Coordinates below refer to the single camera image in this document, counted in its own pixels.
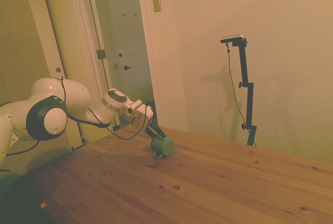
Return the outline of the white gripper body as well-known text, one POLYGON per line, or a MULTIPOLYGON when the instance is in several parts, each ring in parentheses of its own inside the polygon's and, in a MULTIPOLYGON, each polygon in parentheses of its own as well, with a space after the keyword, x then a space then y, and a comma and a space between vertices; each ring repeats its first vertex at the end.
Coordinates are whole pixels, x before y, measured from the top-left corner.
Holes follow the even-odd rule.
POLYGON ((153 117, 153 111, 149 105, 133 103, 131 105, 131 124, 136 132, 143 131, 153 117))

